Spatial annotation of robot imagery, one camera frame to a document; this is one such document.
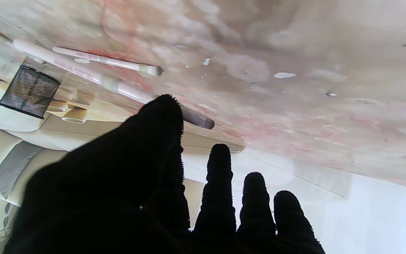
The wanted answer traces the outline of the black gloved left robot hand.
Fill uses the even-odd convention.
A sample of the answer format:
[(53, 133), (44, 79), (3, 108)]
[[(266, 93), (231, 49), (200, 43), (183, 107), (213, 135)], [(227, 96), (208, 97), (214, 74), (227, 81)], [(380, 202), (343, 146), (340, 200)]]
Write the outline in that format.
[(193, 230), (185, 198), (183, 115), (171, 95), (41, 168), (27, 182), (5, 254), (323, 254), (296, 196), (244, 180), (240, 226), (225, 144), (212, 147)]

